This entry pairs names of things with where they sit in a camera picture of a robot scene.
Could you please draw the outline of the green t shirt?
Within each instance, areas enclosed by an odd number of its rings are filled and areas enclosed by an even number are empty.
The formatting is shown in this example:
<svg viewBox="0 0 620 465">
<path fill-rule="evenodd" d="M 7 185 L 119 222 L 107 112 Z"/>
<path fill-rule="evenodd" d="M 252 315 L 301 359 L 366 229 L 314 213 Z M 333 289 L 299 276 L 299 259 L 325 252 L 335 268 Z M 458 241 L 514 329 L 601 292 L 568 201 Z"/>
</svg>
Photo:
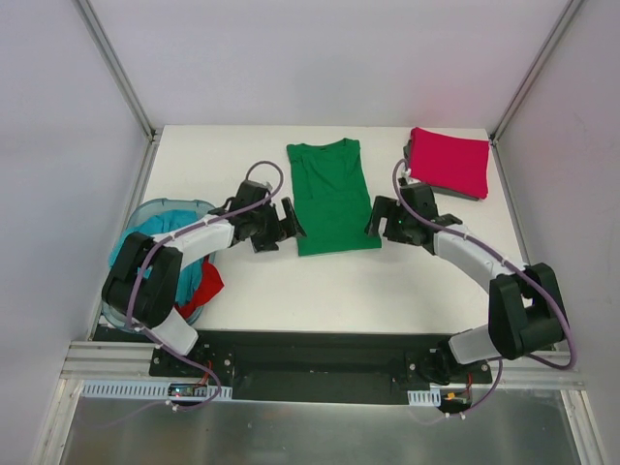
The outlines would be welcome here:
<svg viewBox="0 0 620 465">
<path fill-rule="evenodd" d="M 287 155 L 294 210 L 306 232 L 297 242 L 301 257 L 382 247 L 365 232 L 372 207 L 358 140 L 289 144 Z"/>
</svg>

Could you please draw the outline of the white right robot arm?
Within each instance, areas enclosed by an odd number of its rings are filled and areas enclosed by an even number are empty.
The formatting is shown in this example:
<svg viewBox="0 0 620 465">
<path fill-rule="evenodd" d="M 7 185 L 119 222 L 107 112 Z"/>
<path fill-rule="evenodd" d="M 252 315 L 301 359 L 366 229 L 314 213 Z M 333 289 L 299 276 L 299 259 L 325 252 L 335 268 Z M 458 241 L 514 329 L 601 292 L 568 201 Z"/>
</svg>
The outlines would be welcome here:
<svg viewBox="0 0 620 465">
<path fill-rule="evenodd" d="M 487 322 L 443 342 L 436 370 L 447 382 L 466 376 L 482 360 L 531 358 L 560 370 L 574 368 L 569 353 L 564 364 L 539 356 L 539 350 L 565 341 L 570 327 L 557 278 L 545 263 L 514 263 L 472 234 L 452 214 L 441 214 L 431 188 L 423 183 L 400 185 L 396 198 L 375 198 L 365 232 L 389 241 L 425 249 L 453 264 L 488 295 Z"/>
</svg>

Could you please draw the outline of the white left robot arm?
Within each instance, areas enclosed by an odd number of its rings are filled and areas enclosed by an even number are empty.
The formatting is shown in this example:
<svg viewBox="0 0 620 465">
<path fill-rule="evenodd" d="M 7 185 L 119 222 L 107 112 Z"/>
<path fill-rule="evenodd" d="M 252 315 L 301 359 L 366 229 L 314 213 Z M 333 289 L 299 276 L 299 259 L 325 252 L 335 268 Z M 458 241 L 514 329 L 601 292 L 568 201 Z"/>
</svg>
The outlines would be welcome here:
<svg viewBox="0 0 620 465">
<path fill-rule="evenodd" d="M 182 376 L 198 375 L 205 358 L 195 347 L 198 332 L 174 308 L 183 269 L 245 240 L 261 253 L 306 236 L 292 201 L 282 199 L 280 218 L 272 197 L 265 185 L 244 180 L 235 196 L 190 225 L 158 235 L 132 232 L 123 241 L 102 300 L 125 317 L 130 329 L 142 330 L 173 350 L 170 363 Z"/>
</svg>

